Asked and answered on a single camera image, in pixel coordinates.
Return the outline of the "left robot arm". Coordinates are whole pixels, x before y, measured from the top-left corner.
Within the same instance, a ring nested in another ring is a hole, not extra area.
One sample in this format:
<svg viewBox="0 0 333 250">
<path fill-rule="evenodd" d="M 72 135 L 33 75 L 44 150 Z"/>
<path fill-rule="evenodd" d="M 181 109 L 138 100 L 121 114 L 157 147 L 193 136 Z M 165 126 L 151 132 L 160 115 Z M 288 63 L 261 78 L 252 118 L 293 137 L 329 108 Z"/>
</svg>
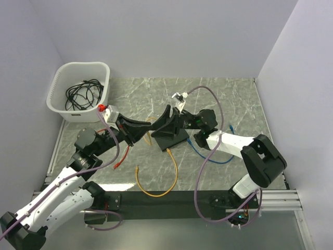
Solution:
<svg viewBox="0 0 333 250">
<path fill-rule="evenodd" d="M 126 141 L 129 146 L 153 130 L 150 122 L 135 121 L 118 115 L 109 122 L 100 116 L 106 131 L 98 133 L 91 128 L 82 129 L 75 142 L 75 153 L 60 174 L 34 200 L 17 212 L 6 212 L 1 217 L 1 239 L 15 249 L 41 249 L 46 238 L 66 220 L 85 209 L 99 209 L 104 205 L 103 190 L 88 179 L 99 169 L 112 164 L 117 158 L 103 163 L 99 155 Z"/>
</svg>

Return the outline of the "yellow ethernet cable long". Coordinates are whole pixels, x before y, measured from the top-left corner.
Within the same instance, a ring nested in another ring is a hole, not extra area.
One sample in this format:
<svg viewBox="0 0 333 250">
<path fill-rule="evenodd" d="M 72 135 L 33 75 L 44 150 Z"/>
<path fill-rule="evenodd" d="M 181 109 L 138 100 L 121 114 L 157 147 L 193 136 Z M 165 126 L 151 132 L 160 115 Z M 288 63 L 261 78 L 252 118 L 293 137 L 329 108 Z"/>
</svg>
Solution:
<svg viewBox="0 0 333 250">
<path fill-rule="evenodd" d="M 142 187 L 142 185 L 140 184 L 140 181 L 139 181 L 139 176 L 138 176 L 138 173 L 139 173 L 139 166 L 137 165 L 136 168 L 135 168 L 135 179 L 136 179 L 136 183 L 139 187 L 139 189 L 144 193 L 146 194 L 147 196 L 149 197 L 153 197 L 153 198 L 161 198 L 161 197 L 164 197 L 165 195 L 169 194 L 175 187 L 177 181 L 178 181 L 178 165 L 175 161 L 175 158 L 173 156 L 173 154 L 171 153 L 171 150 L 169 148 L 166 149 L 168 155 L 171 157 L 173 163 L 174 163 L 174 170 L 175 170 L 175 179 L 173 181 L 173 184 L 171 185 L 171 187 L 164 191 L 163 193 L 161 194 L 152 194 L 152 193 L 149 193 L 147 191 L 145 191 Z"/>
</svg>

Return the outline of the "black network switch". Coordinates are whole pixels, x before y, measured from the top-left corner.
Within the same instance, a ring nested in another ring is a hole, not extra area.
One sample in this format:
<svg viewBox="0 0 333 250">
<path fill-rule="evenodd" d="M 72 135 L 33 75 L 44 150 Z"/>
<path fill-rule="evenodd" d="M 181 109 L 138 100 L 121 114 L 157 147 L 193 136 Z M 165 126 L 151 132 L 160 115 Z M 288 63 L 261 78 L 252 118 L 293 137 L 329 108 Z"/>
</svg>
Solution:
<svg viewBox="0 0 333 250">
<path fill-rule="evenodd" d="M 162 152 L 165 152 L 168 149 L 171 149 L 172 147 L 183 143 L 189 139 L 189 134 L 186 132 L 185 129 L 181 129 L 179 134 L 174 137 L 174 139 L 162 139 L 162 138 L 155 138 L 155 141 L 157 142 L 159 148 Z"/>
</svg>

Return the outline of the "yellow ethernet cable short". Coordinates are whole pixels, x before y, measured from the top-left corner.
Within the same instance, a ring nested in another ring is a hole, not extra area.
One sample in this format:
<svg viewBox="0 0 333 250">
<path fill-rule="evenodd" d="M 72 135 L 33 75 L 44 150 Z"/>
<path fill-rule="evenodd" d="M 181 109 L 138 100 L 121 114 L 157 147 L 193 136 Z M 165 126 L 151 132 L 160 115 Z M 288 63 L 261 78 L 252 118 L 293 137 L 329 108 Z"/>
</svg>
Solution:
<svg viewBox="0 0 333 250">
<path fill-rule="evenodd" d="M 147 122 L 149 121 L 156 121 L 158 118 L 157 117 L 149 117 L 147 118 Z M 147 137 L 143 137 L 144 141 L 149 145 L 149 146 L 152 146 L 152 139 L 151 139 L 151 134 L 150 132 L 147 132 L 146 133 Z"/>
</svg>

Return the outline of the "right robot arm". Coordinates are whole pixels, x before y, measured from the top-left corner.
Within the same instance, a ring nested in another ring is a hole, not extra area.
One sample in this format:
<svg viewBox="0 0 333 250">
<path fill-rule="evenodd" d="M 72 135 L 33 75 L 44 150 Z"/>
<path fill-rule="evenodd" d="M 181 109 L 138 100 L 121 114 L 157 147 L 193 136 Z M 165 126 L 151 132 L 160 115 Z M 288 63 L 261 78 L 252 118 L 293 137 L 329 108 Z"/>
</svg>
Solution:
<svg viewBox="0 0 333 250">
<path fill-rule="evenodd" d="M 181 130 L 197 130 L 198 147 L 242 159 L 247 174 L 237 181 L 227 194 L 227 201 L 235 208 L 242 207 L 247 198 L 261 188 L 267 188 L 286 169 L 287 162 L 273 142 L 264 134 L 255 137 L 223 132 L 217 127 L 214 110 L 202 109 L 197 114 L 167 106 L 164 114 L 151 124 L 152 136 L 173 140 Z"/>
</svg>

